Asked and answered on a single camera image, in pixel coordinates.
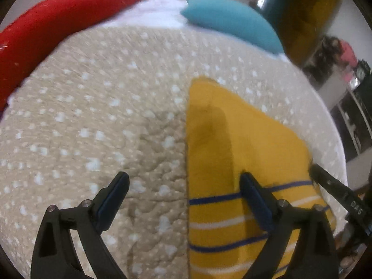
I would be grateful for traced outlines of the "yellow striped small garment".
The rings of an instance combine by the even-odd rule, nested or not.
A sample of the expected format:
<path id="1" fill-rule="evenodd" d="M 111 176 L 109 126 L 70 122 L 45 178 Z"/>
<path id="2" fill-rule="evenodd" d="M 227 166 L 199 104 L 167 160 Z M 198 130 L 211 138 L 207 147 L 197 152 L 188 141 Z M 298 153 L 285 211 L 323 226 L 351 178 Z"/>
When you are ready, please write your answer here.
<path id="1" fill-rule="evenodd" d="M 186 140 L 191 278 L 242 278 L 264 247 L 268 235 L 240 193 L 244 172 L 294 207 L 321 205 L 335 228 L 305 143 L 207 77 L 191 82 Z"/>

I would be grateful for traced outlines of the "pink clothes pile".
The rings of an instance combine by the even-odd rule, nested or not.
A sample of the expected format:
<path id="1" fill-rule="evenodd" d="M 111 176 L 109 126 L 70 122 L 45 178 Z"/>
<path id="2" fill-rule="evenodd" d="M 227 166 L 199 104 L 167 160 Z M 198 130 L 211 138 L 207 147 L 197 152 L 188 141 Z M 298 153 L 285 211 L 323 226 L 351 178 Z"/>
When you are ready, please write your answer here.
<path id="1" fill-rule="evenodd" d="M 352 69 L 354 69 L 358 65 L 358 59 L 354 53 L 354 50 L 347 41 L 340 40 L 339 42 L 341 48 L 341 62 L 344 65 L 350 66 Z"/>

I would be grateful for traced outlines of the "red pillow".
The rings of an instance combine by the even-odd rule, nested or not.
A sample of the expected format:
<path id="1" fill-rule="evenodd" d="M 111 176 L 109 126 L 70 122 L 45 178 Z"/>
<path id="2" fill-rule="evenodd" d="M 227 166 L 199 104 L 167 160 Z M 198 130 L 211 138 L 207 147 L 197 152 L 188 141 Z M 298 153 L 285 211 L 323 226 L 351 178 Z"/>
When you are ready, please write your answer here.
<path id="1" fill-rule="evenodd" d="M 1 108 L 8 97 L 68 36 L 141 0 L 45 0 L 1 32 Z"/>

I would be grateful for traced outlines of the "white shelf unit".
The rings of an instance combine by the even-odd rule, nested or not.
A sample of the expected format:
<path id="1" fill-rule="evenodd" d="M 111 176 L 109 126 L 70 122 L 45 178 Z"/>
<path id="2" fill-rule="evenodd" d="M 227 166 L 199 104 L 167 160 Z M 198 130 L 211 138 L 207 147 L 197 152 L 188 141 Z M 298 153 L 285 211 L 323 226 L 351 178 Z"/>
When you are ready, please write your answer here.
<path id="1" fill-rule="evenodd" d="M 371 170 L 371 76 L 355 90 L 345 88 L 330 114 L 343 144 L 348 184 L 361 188 Z"/>

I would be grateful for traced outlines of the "beige dotted bed cover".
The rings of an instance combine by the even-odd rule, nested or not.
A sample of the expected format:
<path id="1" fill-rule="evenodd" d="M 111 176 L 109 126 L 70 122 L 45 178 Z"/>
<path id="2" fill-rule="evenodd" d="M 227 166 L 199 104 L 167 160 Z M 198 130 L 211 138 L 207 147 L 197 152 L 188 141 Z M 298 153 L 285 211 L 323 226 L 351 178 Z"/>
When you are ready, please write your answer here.
<path id="1" fill-rule="evenodd" d="M 266 237 L 238 196 L 253 173 L 292 205 L 345 210 L 308 176 L 346 180 L 334 122 L 285 56 L 216 33 L 94 27 L 58 46 L 1 120 L 1 245 L 31 275 L 49 205 L 75 207 L 125 171 L 103 241 L 129 278 L 240 278 Z"/>

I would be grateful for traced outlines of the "brown wooden door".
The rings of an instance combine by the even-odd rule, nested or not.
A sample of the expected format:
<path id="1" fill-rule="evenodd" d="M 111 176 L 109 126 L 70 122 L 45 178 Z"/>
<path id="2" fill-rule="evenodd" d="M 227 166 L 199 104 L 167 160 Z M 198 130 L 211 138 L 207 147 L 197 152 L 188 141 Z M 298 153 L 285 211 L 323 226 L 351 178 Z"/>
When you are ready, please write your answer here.
<path id="1" fill-rule="evenodd" d="M 338 0 L 284 0 L 278 34 L 288 58 L 301 66 L 317 45 Z"/>

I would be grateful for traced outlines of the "teal pillow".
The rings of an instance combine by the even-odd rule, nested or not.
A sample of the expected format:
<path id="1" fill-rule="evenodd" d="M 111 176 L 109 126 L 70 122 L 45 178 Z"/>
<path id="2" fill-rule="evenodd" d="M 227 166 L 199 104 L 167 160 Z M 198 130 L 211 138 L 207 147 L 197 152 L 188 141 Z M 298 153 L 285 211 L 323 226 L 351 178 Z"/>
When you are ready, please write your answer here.
<path id="1" fill-rule="evenodd" d="M 193 25 L 235 36 L 267 52 L 284 52 L 271 24 L 236 0 L 187 0 L 181 15 Z"/>

